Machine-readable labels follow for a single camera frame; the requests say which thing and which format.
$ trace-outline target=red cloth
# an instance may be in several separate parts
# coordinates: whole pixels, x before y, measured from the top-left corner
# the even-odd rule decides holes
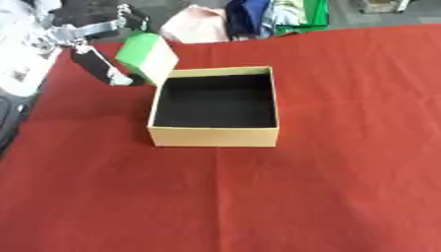
[[[441,26],[174,49],[273,66],[279,145],[154,148],[154,88],[64,55],[1,162],[0,251],[441,251]]]

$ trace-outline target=pink fabric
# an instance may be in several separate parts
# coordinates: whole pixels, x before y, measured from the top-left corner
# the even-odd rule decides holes
[[[224,10],[190,5],[163,25],[160,34],[182,43],[225,42],[224,23]]]

